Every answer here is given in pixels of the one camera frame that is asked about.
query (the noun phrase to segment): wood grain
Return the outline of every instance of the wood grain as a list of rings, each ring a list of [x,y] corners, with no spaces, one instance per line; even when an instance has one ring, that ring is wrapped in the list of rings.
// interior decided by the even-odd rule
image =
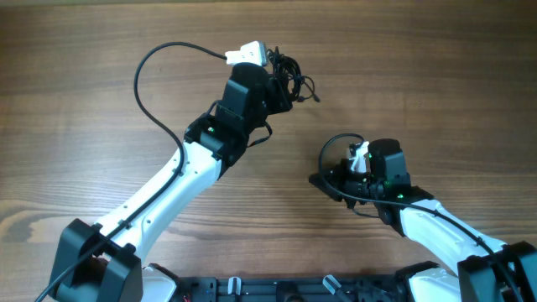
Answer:
[[[274,136],[187,206],[150,262],[180,276],[289,277],[435,260],[308,184],[322,144],[349,131],[397,138],[413,182],[449,211],[506,242],[537,244],[533,8],[456,0],[0,9],[0,300],[34,298],[62,229],[123,203],[174,152],[131,87],[145,53],[171,40],[221,53],[255,39],[278,45],[315,79],[322,102],[270,117]],[[194,50],[165,49],[143,70],[141,97],[182,135],[221,97],[230,71]]]

